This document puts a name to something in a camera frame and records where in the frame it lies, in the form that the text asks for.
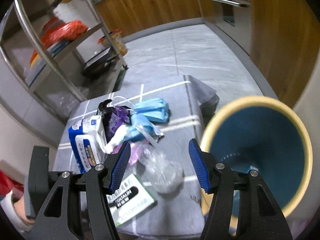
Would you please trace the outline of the person's left hand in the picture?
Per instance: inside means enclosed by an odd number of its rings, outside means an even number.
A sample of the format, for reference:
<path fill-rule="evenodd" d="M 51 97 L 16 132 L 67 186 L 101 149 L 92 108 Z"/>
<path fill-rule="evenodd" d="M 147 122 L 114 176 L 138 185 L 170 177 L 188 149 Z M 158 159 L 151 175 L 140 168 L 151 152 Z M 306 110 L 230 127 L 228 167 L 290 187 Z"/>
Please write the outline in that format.
<path fill-rule="evenodd" d="M 34 220 L 30 220 L 25 215 L 25 208 L 24 208 L 24 196 L 22 196 L 19 200 L 13 203 L 14 210 L 16 211 L 18 217 L 21 220 L 28 224 L 34 224 Z"/>

